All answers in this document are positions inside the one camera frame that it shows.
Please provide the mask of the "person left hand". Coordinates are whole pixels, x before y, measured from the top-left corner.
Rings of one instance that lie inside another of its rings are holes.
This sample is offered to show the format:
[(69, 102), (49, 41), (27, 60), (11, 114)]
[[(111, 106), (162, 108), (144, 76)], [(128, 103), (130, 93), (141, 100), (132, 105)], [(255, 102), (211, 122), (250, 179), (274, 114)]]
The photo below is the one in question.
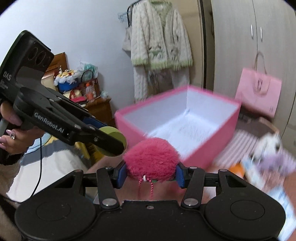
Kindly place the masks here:
[[(21, 119), (6, 101), (1, 104), (1, 116), (13, 125), (20, 126), (22, 124)], [(43, 137), (45, 132), (35, 126), (29, 130), (15, 128), (7, 130), (6, 133), (1, 136), (1, 149), (13, 156), (25, 153), (36, 139)]]

